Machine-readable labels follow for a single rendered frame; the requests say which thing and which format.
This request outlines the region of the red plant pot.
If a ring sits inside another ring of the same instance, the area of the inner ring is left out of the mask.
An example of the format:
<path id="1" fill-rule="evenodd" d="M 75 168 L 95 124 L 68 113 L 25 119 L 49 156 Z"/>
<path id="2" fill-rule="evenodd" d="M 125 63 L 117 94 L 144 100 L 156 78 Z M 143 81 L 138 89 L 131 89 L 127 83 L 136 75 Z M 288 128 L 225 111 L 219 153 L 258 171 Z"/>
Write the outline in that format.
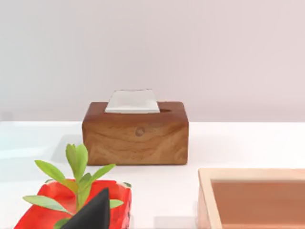
<path id="1" fill-rule="evenodd" d="M 109 229 L 130 229 L 131 188 L 114 180 L 96 180 L 85 204 L 107 188 L 111 200 Z M 55 224 L 69 220 L 76 214 L 76 196 L 56 181 L 44 184 L 38 194 L 23 198 L 32 206 L 18 221 L 14 229 L 59 229 Z"/>

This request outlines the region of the shallow salmon-coloured box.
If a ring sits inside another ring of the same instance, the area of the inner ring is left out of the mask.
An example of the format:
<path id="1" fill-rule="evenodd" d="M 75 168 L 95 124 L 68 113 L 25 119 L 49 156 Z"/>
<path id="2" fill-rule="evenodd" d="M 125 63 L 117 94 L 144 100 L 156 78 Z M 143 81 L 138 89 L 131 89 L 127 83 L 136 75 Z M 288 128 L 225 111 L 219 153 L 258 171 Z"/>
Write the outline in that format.
<path id="1" fill-rule="evenodd" d="M 200 168 L 198 229 L 305 229 L 305 169 Z"/>

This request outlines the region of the green leafy plant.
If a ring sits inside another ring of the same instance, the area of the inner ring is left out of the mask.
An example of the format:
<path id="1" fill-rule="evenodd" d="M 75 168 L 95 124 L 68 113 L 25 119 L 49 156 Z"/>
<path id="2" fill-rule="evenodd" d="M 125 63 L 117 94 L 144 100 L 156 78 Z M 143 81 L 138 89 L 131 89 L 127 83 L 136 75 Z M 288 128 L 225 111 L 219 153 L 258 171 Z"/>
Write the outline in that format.
<path id="1" fill-rule="evenodd" d="M 51 180 L 56 181 L 73 192 L 76 199 L 75 212 L 67 210 L 54 198 L 44 195 L 37 194 L 22 197 L 23 200 L 34 206 L 57 212 L 64 212 L 69 215 L 68 217 L 62 218 L 54 223 L 53 229 L 61 229 L 68 220 L 78 213 L 85 206 L 85 202 L 88 200 L 92 184 L 115 167 L 115 164 L 109 164 L 97 170 L 93 175 L 85 173 L 88 163 L 88 150 L 84 144 L 78 146 L 67 144 L 65 155 L 73 172 L 74 180 L 67 179 L 65 175 L 51 163 L 42 160 L 35 160 L 35 164 L 44 174 L 48 175 Z"/>

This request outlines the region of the wooden tissue box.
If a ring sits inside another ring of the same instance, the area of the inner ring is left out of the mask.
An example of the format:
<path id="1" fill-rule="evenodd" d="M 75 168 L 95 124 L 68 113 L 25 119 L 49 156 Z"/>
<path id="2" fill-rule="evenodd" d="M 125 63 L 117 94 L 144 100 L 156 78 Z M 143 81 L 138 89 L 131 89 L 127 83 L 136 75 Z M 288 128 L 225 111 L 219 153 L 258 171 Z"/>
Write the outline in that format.
<path id="1" fill-rule="evenodd" d="M 88 165 L 185 165 L 189 121 L 182 102 L 158 102 L 159 113 L 107 113 L 90 103 L 82 122 Z"/>

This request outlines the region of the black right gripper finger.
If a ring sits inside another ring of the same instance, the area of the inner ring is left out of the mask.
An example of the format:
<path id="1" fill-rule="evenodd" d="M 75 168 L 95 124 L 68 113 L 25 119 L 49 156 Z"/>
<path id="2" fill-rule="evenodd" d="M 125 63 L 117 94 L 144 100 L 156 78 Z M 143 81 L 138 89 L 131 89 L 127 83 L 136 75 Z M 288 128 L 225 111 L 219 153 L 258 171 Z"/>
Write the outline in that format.
<path id="1" fill-rule="evenodd" d="M 109 229 L 110 198 L 109 189 L 104 188 L 61 229 Z"/>

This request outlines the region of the white tissue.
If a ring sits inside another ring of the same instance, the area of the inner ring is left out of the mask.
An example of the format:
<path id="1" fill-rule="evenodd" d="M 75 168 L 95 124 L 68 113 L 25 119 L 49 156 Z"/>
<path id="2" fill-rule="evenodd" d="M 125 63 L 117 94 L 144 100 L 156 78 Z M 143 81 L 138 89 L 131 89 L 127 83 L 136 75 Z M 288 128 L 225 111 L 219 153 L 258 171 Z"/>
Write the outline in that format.
<path id="1" fill-rule="evenodd" d="M 114 114 L 160 113 L 152 89 L 115 90 L 104 110 Z"/>

